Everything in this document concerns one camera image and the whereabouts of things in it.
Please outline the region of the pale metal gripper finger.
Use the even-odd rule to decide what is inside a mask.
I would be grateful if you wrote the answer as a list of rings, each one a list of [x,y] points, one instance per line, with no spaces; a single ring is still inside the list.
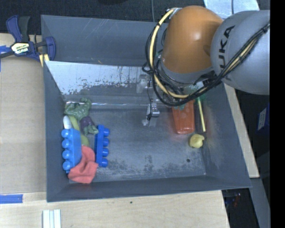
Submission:
[[[152,110],[151,107],[147,107],[146,116],[142,119],[143,126],[148,126],[152,117]]]
[[[149,127],[155,127],[157,120],[160,116],[160,111],[157,107],[157,104],[150,104],[148,109],[148,125]]]

